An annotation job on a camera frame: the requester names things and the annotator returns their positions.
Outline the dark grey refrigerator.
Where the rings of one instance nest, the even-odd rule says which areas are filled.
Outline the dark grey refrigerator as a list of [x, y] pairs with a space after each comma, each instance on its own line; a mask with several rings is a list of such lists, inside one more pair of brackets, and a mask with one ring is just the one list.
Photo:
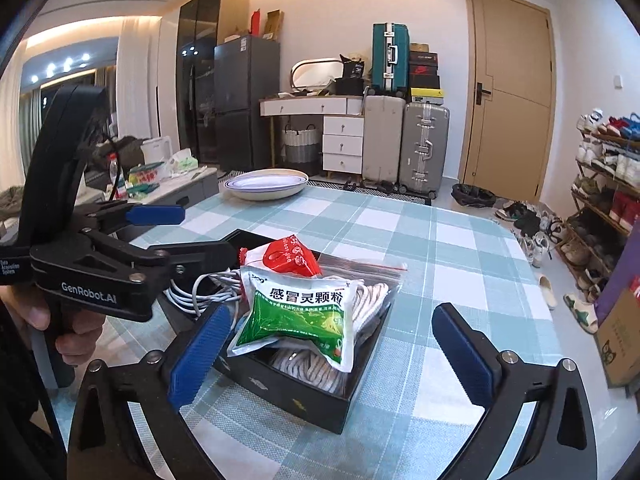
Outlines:
[[242, 36], [214, 50], [214, 112], [218, 164], [224, 171], [271, 165], [268, 120], [260, 101], [280, 90], [280, 44]]

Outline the white oval dish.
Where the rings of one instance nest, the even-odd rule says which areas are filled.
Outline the white oval dish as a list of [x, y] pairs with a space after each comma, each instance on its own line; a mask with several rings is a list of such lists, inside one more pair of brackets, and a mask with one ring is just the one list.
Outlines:
[[303, 171], [270, 168], [246, 172], [228, 179], [224, 182], [224, 189], [240, 200], [269, 202], [302, 192], [308, 180]]

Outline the brown cardboard box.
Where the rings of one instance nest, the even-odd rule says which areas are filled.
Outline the brown cardboard box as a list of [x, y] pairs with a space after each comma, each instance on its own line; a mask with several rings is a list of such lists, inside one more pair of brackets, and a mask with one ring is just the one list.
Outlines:
[[608, 384], [628, 385], [639, 374], [639, 298], [625, 288], [596, 336]]

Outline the green white medicine packet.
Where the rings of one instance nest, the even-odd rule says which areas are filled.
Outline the green white medicine packet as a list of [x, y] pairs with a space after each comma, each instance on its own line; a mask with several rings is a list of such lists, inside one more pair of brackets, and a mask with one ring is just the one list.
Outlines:
[[352, 370], [354, 281], [304, 278], [254, 266], [242, 266], [241, 280], [248, 315], [229, 344], [228, 356], [242, 356], [274, 344], [294, 344], [318, 353], [334, 370]]

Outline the red snack packet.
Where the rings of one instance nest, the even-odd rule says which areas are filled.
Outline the red snack packet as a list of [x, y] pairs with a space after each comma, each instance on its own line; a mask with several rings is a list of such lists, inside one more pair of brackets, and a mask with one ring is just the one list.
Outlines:
[[279, 238], [254, 249], [241, 248], [239, 256], [241, 266], [254, 266], [304, 278], [321, 274], [316, 256], [296, 235]]

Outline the green star slipper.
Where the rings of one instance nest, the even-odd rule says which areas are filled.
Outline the green star slipper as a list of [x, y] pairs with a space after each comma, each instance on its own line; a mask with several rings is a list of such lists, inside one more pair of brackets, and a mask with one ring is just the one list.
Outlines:
[[563, 296], [564, 304], [573, 313], [578, 325], [588, 334], [595, 334], [598, 331], [599, 323], [594, 310], [594, 305], [590, 302], [580, 300], [574, 294], [565, 294]]

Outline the wooden door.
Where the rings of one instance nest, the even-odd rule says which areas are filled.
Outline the wooden door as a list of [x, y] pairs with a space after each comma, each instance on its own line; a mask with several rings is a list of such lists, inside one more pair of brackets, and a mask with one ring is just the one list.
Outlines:
[[536, 200], [556, 107], [550, 11], [525, 0], [466, 0], [469, 84], [459, 179]]

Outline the white drawer desk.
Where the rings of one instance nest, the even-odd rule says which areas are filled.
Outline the white drawer desk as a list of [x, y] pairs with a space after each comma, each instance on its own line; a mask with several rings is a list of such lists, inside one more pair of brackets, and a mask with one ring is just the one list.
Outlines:
[[272, 166], [277, 161], [274, 118], [311, 116], [322, 120], [321, 153], [329, 156], [328, 162], [322, 162], [322, 169], [326, 172], [362, 175], [362, 96], [285, 96], [261, 100], [259, 110], [262, 117], [269, 118]]

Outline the beige suitcase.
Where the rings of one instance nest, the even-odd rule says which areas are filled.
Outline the beige suitcase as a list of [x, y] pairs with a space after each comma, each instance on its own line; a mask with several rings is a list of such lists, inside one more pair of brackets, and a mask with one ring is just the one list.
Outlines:
[[395, 184], [406, 102], [393, 96], [366, 96], [363, 111], [362, 176]]

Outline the grey low cabinet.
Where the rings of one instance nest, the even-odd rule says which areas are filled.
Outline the grey low cabinet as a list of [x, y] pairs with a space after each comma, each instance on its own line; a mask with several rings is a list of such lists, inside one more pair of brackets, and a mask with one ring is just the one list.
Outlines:
[[[160, 182], [149, 195], [123, 198], [122, 200], [142, 205], [180, 205], [184, 210], [187, 210], [206, 198], [216, 195], [218, 191], [218, 171], [215, 168], [202, 167], [188, 174]], [[115, 234], [120, 240], [130, 242], [153, 228], [128, 226], [128, 228], [112, 234]]]

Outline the oval mirror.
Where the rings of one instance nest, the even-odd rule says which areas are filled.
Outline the oval mirror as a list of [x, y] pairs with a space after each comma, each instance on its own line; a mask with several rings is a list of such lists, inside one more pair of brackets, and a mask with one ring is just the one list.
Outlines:
[[339, 58], [312, 58], [294, 64], [290, 71], [290, 87], [296, 92], [315, 92], [330, 86], [342, 76]]

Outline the plastic water bottle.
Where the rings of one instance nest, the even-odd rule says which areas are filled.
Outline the plastic water bottle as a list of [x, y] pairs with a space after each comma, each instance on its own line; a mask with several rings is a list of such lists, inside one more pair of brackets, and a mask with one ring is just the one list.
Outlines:
[[122, 200], [127, 197], [126, 182], [122, 166], [119, 165], [115, 153], [108, 156], [108, 174], [111, 184], [107, 187], [106, 195], [109, 200]]

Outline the silver suitcase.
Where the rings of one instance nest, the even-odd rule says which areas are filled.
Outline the silver suitcase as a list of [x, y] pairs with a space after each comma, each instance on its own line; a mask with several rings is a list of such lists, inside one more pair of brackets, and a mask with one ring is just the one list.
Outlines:
[[446, 158], [449, 110], [441, 105], [407, 105], [402, 129], [398, 183], [401, 192], [437, 197]]

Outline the purple paper bag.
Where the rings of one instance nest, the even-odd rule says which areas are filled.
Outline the purple paper bag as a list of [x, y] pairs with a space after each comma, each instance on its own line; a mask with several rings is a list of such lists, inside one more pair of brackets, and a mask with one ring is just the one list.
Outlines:
[[634, 277], [640, 272], [640, 231], [639, 221], [628, 237], [625, 248], [616, 264], [614, 271], [605, 285], [604, 291], [594, 304], [598, 324], [601, 325], [614, 308], [623, 289], [628, 287]]

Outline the black glass cabinet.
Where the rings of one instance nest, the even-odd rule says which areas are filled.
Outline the black glass cabinet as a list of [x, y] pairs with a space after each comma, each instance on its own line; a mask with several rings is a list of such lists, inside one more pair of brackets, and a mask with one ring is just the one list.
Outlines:
[[180, 146], [202, 164], [217, 161], [215, 48], [247, 31], [250, 0], [190, 0], [180, 6], [176, 104]]

